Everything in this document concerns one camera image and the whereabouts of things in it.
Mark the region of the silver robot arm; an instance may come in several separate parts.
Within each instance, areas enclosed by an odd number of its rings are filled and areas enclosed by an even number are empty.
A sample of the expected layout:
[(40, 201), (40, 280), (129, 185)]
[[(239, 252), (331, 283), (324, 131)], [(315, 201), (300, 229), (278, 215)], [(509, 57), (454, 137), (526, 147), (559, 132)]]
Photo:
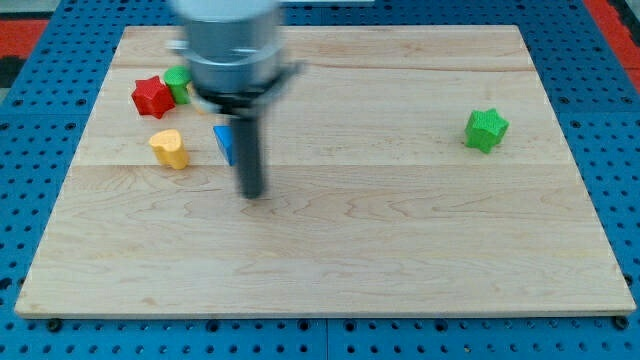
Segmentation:
[(277, 99), (303, 64), (287, 57), (275, 0), (173, 0), (183, 37), (170, 43), (188, 65), (196, 102), (231, 114)]

